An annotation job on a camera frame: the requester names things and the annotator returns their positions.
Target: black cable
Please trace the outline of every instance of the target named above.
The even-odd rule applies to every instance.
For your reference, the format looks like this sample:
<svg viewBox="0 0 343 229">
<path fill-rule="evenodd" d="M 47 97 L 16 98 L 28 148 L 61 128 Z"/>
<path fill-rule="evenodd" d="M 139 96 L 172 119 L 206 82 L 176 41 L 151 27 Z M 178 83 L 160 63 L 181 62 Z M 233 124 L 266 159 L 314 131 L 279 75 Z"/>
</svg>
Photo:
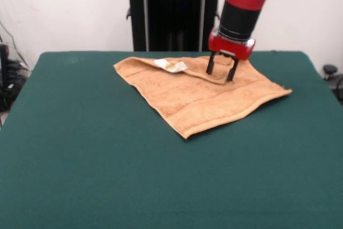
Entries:
<svg viewBox="0 0 343 229">
<path fill-rule="evenodd" d="M 13 35 L 6 29 L 6 27 L 3 25 L 2 21 L 0 20 L 0 26 L 4 29 L 4 31 L 11 37 L 12 39 L 12 43 L 13 43 L 13 47 L 15 49 L 15 51 L 17 52 L 18 56 L 20 57 L 20 59 L 23 61 L 23 63 L 26 65 L 26 67 L 28 67 L 25 59 L 23 58 L 23 56 L 21 55 L 21 53 L 19 52 L 19 50 L 17 49 L 16 46 L 16 42 L 14 41 L 14 37 Z"/>
<path fill-rule="evenodd" d="M 342 78 L 338 80 L 337 85 L 336 85 L 336 93 L 337 93 L 337 98 L 339 101 L 343 101 L 343 97 L 340 96 L 340 89 L 339 89 L 339 86 L 342 82 L 343 82 L 343 76 Z"/>
</svg>

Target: towel fold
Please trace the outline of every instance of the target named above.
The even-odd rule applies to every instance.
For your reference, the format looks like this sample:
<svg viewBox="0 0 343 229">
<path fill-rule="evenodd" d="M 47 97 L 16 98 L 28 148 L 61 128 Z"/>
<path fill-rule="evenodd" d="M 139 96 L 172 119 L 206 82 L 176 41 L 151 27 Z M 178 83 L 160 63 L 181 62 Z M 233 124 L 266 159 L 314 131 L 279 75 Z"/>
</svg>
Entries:
<svg viewBox="0 0 343 229">
<path fill-rule="evenodd" d="M 114 65 L 147 103 L 183 138 L 242 119 L 260 105 L 286 95 L 286 90 L 259 73 L 249 61 L 240 61 L 233 82 L 227 82 L 233 60 L 216 56 L 208 75 L 208 56 L 164 58 L 187 69 L 171 73 L 154 59 L 129 57 Z"/>
</svg>

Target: white wall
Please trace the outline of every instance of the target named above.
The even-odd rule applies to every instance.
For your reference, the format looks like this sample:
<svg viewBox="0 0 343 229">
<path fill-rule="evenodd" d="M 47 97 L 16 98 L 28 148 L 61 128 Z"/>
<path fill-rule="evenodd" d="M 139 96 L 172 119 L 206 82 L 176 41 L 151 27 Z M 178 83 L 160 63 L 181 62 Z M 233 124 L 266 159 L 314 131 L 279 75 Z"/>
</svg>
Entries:
<svg viewBox="0 0 343 229">
<path fill-rule="evenodd" d="M 253 34 L 256 50 L 301 50 L 318 70 L 332 63 L 342 71 L 342 5 L 342 0 L 267 0 Z M 44 51 L 132 50 L 128 8 L 129 0 L 0 0 L 0 19 L 34 66 Z"/>
</svg>

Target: green table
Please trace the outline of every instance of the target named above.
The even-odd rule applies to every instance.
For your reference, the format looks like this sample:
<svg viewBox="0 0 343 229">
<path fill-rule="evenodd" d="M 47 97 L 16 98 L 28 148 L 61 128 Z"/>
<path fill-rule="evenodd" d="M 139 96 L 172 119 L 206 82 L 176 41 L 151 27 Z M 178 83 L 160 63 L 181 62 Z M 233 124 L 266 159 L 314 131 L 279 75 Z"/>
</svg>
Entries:
<svg viewBox="0 0 343 229">
<path fill-rule="evenodd" d="M 114 71 L 133 55 L 40 57 L 0 132 L 1 229 L 343 228 L 343 110 L 305 54 L 253 53 L 293 94 L 187 141 Z"/>
</svg>

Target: black knob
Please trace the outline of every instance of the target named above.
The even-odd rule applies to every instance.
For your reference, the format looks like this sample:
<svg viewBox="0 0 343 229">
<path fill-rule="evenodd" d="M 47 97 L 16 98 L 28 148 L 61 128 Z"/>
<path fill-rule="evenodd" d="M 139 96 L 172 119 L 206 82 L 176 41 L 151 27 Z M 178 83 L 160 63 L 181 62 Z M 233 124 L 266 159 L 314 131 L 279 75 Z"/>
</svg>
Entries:
<svg viewBox="0 0 343 229">
<path fill-rule="evenodd" d="M 333 75 L 334 73 L 338 71 L 337 67 L 330 64 L 325 65 L 323 69 L 324 69 L 324 72 L 329 76 Z"/>
</svg>

